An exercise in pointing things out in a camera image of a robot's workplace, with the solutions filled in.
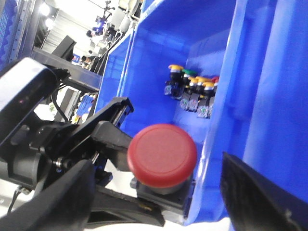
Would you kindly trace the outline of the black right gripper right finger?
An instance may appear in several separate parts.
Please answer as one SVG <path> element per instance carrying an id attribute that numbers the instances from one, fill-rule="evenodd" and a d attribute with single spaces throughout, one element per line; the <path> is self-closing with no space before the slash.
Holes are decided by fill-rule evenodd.
<path id="1" fill-rule="evenodd" d="M 235 155 L 222 154 L 220 191 L 235 231 L 306 231 L 308 204 Z"/>

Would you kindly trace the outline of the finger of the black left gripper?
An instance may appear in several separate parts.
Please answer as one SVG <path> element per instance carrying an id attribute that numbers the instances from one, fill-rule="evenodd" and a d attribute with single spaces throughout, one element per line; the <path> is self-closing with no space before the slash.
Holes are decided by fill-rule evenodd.
<path id="1" fill-rule="evenodd" d="M 132 137 L 109 121 L 100 121 L 91 134 L 98 152 L 123 172 L 130 172 L 127 161 L 128 147 Z"/>
<path id="2" fill-rule="evenodd" d="M 133 112 L 134 108 L 128 97 L 114 97 L 105 107 L 77 127 L 77 135 L 90 135 L 100 121 L 111 122 L 119 128 L 126 116 Z"/>

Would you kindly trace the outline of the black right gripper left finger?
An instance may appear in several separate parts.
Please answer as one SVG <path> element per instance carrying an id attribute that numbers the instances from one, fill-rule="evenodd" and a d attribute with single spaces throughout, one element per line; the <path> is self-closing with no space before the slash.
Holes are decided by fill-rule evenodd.
<path id="1" fill-rule="evenodd" d="M 0 219 L 2 231 L 82 231 L 95 193 L 95 169 L 82 160 L 12 213 Z"/>

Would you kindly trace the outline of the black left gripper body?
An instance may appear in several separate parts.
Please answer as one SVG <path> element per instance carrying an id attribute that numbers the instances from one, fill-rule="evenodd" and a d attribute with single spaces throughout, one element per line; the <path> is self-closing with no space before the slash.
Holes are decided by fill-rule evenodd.
<path id="1" fill-rule="evenodd" d="M 79 161 L 94 155 L 90 136 L 98 122 L 1 121 L 0 178 L 29 190 L 47 188 Z"/>

